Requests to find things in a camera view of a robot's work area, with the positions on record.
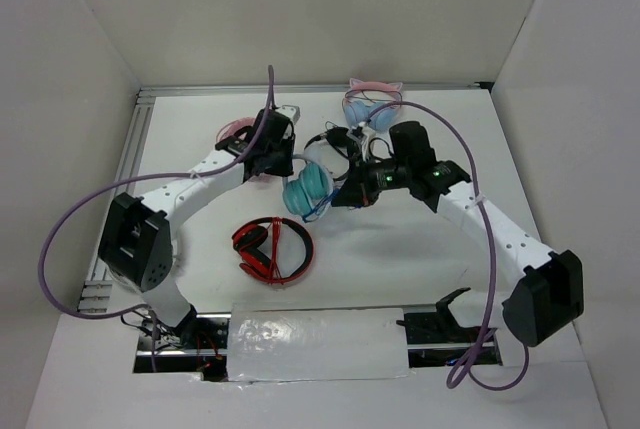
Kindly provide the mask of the teal cat-ear headphones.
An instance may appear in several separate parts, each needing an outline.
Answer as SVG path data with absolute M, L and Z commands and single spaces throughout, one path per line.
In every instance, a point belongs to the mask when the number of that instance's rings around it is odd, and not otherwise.
M 311 223 L 328 211 L 342 183 L 334 182 L 328 171 L 307 160 L 302 152 L 293 155 L 293 162 L 302 166 L 282 180 L 282 199 L 292 215 Z

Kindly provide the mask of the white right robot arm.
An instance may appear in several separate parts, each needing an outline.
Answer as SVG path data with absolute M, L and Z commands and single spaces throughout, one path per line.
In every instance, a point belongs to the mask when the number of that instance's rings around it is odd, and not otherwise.
M 386 159 L 371 155 L 368 132 L 364 125 L 345 132 L 349 169 L 332 206 L 368 207 L 384 191 L 408 190 L 495 254 L 498 269 L 513 287 L 502 304 L 503 320 L 527 347 L 539 346 L 583 314 L 583 268 L 576 254 L 556 252 L 529 235 L 482 196 L 458 164 L 437 159 L 420 123 L 391 127 Z

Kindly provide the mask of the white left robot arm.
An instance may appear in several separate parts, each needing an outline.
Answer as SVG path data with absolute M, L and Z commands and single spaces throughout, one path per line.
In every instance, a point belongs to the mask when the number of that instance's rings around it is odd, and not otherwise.
M 220 141 L 185 178 L 137 197 L 122 193 L 111 202 L 98 257 L 150 306 L 172 346 L 189 346 L 199 330 L 196 309 L 171 275 L 178 230 L 215 198 L 253 177 L 290 175 L 299 117 L 297 106 L 261 110 L 245 140 Z

